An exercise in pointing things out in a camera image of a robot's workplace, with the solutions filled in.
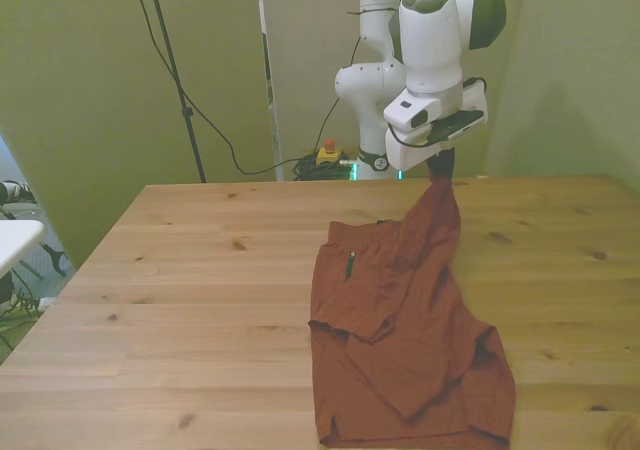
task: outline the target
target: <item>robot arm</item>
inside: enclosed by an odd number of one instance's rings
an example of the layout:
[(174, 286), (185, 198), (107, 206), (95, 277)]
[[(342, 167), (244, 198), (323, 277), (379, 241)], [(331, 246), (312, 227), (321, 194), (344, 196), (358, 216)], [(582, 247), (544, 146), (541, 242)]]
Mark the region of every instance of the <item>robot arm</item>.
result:
[(343, 68), (336, 91), (358, 116), (361, 175), (393, 178), (389, 164), (407, 170), (486, 123), (485, 82), (463, 82), (460, 58), (498, 37), (505, 3), (360, 0), (360, 11), (362, 41), (382, 62)]
[(390, 31), (406, 88), (384, 110), (391, 165), (407, 170), (487, 122), (486, 84), (463, 82), (460, 58), (491, 45), (505, 22), (504, 0), (402, 0)]

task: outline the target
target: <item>wooden table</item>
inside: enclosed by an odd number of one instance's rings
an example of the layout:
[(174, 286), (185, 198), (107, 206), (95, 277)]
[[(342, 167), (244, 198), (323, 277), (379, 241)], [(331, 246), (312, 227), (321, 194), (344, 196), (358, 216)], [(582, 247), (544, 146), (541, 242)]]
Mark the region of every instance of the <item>wooden table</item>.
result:
[[(425, 181), (148, 187), (0, 367), (0, 448), (316, 448), (307, 319), (327, 224)], [(518, 383), (514, 449), (640, 448), (640, 199), (456, 182), (466, 301)]]

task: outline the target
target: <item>cable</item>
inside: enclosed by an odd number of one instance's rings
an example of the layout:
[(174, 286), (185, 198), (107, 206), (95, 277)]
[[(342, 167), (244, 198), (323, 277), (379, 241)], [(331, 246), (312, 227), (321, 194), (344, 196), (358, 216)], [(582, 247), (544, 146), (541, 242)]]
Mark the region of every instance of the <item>cable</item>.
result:
[[(353, 65), (353, 62), (356, 60), (356, 53), (358, 52), (358, 47), (360, 46), (361, 41), (362, 41), (362, 37), (358, 37), (358, 40), (356, 40), (356, 45), (355, 47), (353, 47), (353, 52), (351, 53), (351, 62), (349, 63), (350, 66)], [(322, 122), (322, 126), (320, 127), (320, 132), (318, 133), (318, 138), (316, 140), (316, 144), (313, 147), (312, 153), (316, 153), (316, 151), (318, 150), (318, 145), (320, 144), (320, 139), (322, 138), (322, 133), (324, 132), (324, 127), (326, 126), (327, 122), (329, 121), (329, 117), (331, 117), (331, 114), (336, 109), (336, 106), (338, 105), (339, 102), (340, 102), (340, 98), (336, 99), (336, 101), (333, 102), (333, 105), (331, 106), (329, 113), (327, 113), (327, 116), (325, 117), (324, 122)]]
[(365, 13), (373, 13), (373, 12), (395, 12), (398, 10), (397, 8), (375, 8), (373, 10), (364, 9), (360, 12), (347, 12), (349, 15), (364, 15)]
[[(153, 44), (153, 47), (156, 50), (156, 53), (158, 54), (158, 56), (160, 57), (160, 60), (162, 60), (162, 63), (164, 64), (167, 72), (169, 72), (169, 75), (171, 75), (171, 77), (175, 80), (176, 77), (173, 74), (173, 71), (171, 70), (171, 67), (169, 66), (169, 63), (167, 62), (167, 59), (165, 58), (164, 54), (162, 53), (162, 51), (160, 50), (160, 47), (158, 46), (158, 42), (156, 42), (155, 36), (153, 34), (153, 27), (151, 26), (151, 21), (149, 19), (149, 14), (147, 12), (147, 8), (146, 5), (144, 3), (144, 0), (138, 0), (140, 3), (140, 7), (142, 8), (142, 13), (144, 15), (144, 20), (145, 23), (147, 25), (147, 30), (149, 31), (149, 36), (151, 38), (151, 43)], [(358, 51), (358, 47), (360, 45), (361, 42), (361, 37), (358, 38), (358, 40), (356, 41), (355, 47), (353, 49), (353, 53), (351, 54), (351, 62), (350, 65), (353, 65), (353, 62), (355, 61), (355, 57), (356, 57), (356, 52)], [(301, 157), (301, 158), (291, 158), (288, 160), (284, 160), (276, 165), (273, 165), (271, 167), (265, 168), (263, 170), (259, 170), (256, 172), (248, 172), (246, 170), (244, 170), (241, 166), (240, 163), (238, 162), (238, 159), (236, 157), (236, 153), (235, 153), (235, 149), (233, 147), (233, 144), (231, 143), (231, 141), (227, 138), (227, 136), (217, 127), (217, 125), (215, 123), (213, 123), (205, 114), (202, 110), (200, 110), (200, 108), (198, 107), (198, 105), (196, 105), (196, 103), (191, 99), (191, 97), (189, 97), (189, 95), (187, 94), (187, 92), (184, 90), (184, 88), (182, 89), (182, 92), (184, 94), (185, 99), (191, 104), (191, 106), (193, 107), (193, 109), (196, 111), (196, 113), (198, 115), (200, 115), (200, 117), (207, 122), (211, 128), (213, 128), (216, 133), (220, 136), (220, 138), (222, 138), (222, 140), (224, 140), (224, 142), (227, 144), (227, 146), (229, 147), (229, 151), (231, 153), (231, 158), (233, 159), (233, 163), (235, 165), (235, 167), (238, 169), (238, 171), (240, 173), (242, 173), (245, 176), (252, 176), (252, 175), (259, 175), (261, 173), (265, 173), (265, 172), (269, 172), (271, 170), (274, 170), (278, 167), (281, 167), (283, 165), (286, 165), (287, 163), (292, 163), (292, 162), (301, 162), (301, 161), (308, 161), (310, 156), (313, 156), (313, 161), (315, 162), (315, 153), (318, 150), (318, 144), (320, 143), (320, 139), (322, 138), (322, 133), (324, 132), (324, 128), (327, 124), (327, 122), (329, 121), (329, 118), (331, 117), (331, 115), (333, 114), (333, 111), (335, 110), (336, 106), (338, 105), (338, 102), (340, 101), (340, 99), (338, 98), (334, 104), (331, 106), (331, 109), (329, 110), (329, 113), (327, 113), (327, 116), (325, 117), (322, 126), (320, 127), (320, 132), (318, 133), (318, 139), (316, 140), (316, 144), (314, 146), (314, 150), (313, 150), (313, 154), (312, 155), (307, 155), (305, 157)], [(298, 168), (298, 166), (296, 166), (297, 171), (300, 173), (300, 176), (303, 176), (303, 174), (305, 172), (300, 171), (300, 168)]]
[(362, 37), (358, 37), (358, 40), (356, 41), (356, 46), (353, 47), (353, 53), (351, 53), (351, 61), (349, 62), (349, 65), (353, 65), (353, 62), (355, 62), (356, 52), (358, 51), (358, 47), (360, 46), (361, 41), (362, 41)]
[[(149, 13), (147, 12), (147, 7), (144, 4), (144, 0), (138, 0), (138, 1), (140, 2), (140, 6), (142, 7), (142, 13), (144, 14), (144, 20), (145, 20), (145, 23), (147, 24), (147, 29), (149, 30), (149, 36), (151, 37), (151, 43), (153, 44), (153, 47), (155, 48), (156, 52), (158, 53), (158, 56), (162, 60), (162, 63), (164, 64), (165, 68), (167, 69), (167, 71), (169, 72), (171, 77), (174, 80), (176, 80), (176, 77), (173, 74), (173, 71), (171, 70), (171, 67), (169, 66), (169, 63), (167, 62), (167, 59), (165, 58), (164, 54), (160, 50), (160, 47), (158, 46), (158, 42), (156, 42), (156, 38), (155, 38), (155, 36), (153, 34), (153, 27), (151, 26), (151, 21), (149, 19)], [(247, 172), (247, 171), (245, 171), (240, 166), (240, 164), (238, 163), (238, 159), (236, 157), (236, 153), (235, 153), (235, 149), (233, 148), (233, 144), (229, 141), (229, 139), (226, 137), (226, 135), (224, 133), (222, 133), (222, 131), (202, 112), (202, 110), (200, 110), (200, 108), (198, 108), (198, 105), (196, 105), (195, 102), (189, 97), (187, 92), (184, 91), (184, 88), (182, 89), (182, 92), (184, 94), (185, 99), (191, 104), (191, 106), (196, 111), (196, 113), (198, 115), (200, 115), (200, 117), (202, 117), (204, 119), (204, 121), (207, 122), (216, 131), (216, 133), (224, 140), (224, 142), (228, 145), (229, 150), (231, 152), (231, 158), (233, 159), (233, 163), (236, 166), (236, 168), (238, 169), (238, 171), (240, 173), (242, 173), (243, 175), (245, 175), (245, 176), (259, 175), (261, 173), (269, 172), (269, 171), (271, 171), (271, 170), (273, 170), (275, 168), (278, 168), (278, 167), (280, 167), (282, 165), (285, 165), (287, 163), (297, 162), (297, 161), (300, 160), (299, 158), (292, 158), (292, 159), (280, 162), (277, 165), (273, 165), (273, 166), (271, 166), (269, 168), (265, 168), (264, 170), (259, 170), (257, 172)]]

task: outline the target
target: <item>wood knot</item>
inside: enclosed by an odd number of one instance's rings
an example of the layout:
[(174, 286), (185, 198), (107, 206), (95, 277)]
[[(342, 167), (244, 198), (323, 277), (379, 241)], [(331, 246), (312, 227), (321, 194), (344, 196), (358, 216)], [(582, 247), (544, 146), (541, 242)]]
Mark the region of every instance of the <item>wood knot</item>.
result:
[(511, 240), (511, 238), (509, 238), (508, 236), (506, 236), (504, 233), (500, 233), (500, 232), (489, 232), (489, 237), (491, 238), (491, 240), (493, 240), (494, 242), (498, 242), (498, 243), (503, 243), (505, 245), (509, 245), (513, 243), (513, 240)]
[(594, 251), (594, 252), (592, 252), (592, 255), (593, 255), (593, 258), (595, 258), (596, 260), (600, 260), (600, 261), (603, 261), (603, 260), (606, 260), (607, 258), (609, 258), (609, 255), (607, 255), (604, 252)]
[(142, 297), (142, 298), (139, 298), (138, 300), (134, 300), (133, 304), (134, 305), (149, 305), (151, 302), (153, 302), (153, 299), (151, 297)]
[(178, 428), (180, 430), (184, 430), (185, 428), (189, 427), (189, 425), (191, 425), (195, 421), (195, 419), (196, 419), (196, 416), (193, 415), (192, 413), (183, 415), (180, 421), (178, 422)]
[(244, 252), (247, 250), (247, 247), (245, 247), (244, 243), (242, 243), (240, 240), (233, 241), (233, 248), (240, 252)]
[(578, 205), (573, 207), (573, 211), (576, 212), (578, 215), (584, 215), (585, 217), (590, 217), (591, 215), (593, 215), (593, 213), (591, 213), (589, 209), (580, 207)]

